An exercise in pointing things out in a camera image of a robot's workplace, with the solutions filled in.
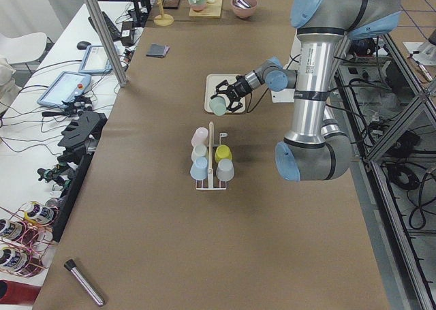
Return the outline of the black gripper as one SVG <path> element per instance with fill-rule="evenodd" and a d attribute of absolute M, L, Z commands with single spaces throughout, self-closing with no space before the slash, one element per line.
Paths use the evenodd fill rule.
<path fill-rule="evenodd" d="M 215 92 L 211 95 L 211 99 L 225 95 L 227 112 L 244 112 L 246 110 L 246 96 L 253 91 L 244 76 L 237 76 L 236 82 L 230 84 L 227 80 L 223 80 L 215 87 Z"/>

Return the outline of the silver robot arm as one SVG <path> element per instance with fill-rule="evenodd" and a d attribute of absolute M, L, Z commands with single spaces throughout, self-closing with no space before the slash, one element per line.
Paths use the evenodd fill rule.
<path fill-rule="evenodd" d="M 275 148 L 279 174 L 288 181 L 340 177 L 349 168 L 352 146 L 326 109 L 334 73 L 334 52 L 343 38 L 361 40 L 391 32 L 399 23 L 401 0 L 294 0 L 290 20 L 300 42 L 298 69 L 284 69 L 276 58 L 220 82 L 209 105 L 217 115 L 240 108 L 240 99 L 266 85 L 294 90 L 290 130 Z"/>

